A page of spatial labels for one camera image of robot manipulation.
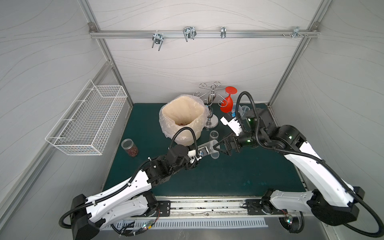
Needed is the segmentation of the clear plastic jar lid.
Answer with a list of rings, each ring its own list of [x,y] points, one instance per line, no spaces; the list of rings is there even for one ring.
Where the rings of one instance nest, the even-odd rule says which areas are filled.
[[[218,159],[220,157],[220,153],[219,152],[214,152],[212,154],[210,154],[211,158],[212,159]]]

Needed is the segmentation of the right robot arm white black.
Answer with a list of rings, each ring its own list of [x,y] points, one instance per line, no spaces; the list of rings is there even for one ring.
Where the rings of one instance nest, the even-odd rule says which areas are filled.
[[[384,224],[379,215],[364,202],[365,191],[345,182],[326,161],[313,150],[304,135],[290,125],[278,126],[266,109],[252,106],[244,115],[238,112],[239,104],[231,97],[219,103],[225,113],[221,121],[232,132],[215,144],[215,150],[226,155],[245,147],[261,147],[283,155],[295,165],[314,185],[312,191],[283,192],[269,189],[258,201],[246,201],[252,211],[266,215],[280,211],[279,221],[290,233],[300,233],[304,228],[304,213],[313,214],[330,226],[343,225],[360,235],[380,238]],[[351,226],[357,220],[359,207],[364,207],[378,224],[374,233]]]

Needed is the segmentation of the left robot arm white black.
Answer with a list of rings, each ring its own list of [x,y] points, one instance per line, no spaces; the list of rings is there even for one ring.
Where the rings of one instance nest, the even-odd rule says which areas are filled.
[[[111,226],[120,236],[133,237],[151,228],[155,221],[138,230],[118,229],[115,223],[129,217],[149,217],[159,213],[159,203],[152,188],[167,182],[182,169],[190,170],[208,155],[207,147],[194,149],[183,145],[169,146],[168,152],[143,162],[122,183],[99,194],[76,196],[72,208],[59,219],[59,226],[72,231],[75,240],[91,240],[101,229]]]

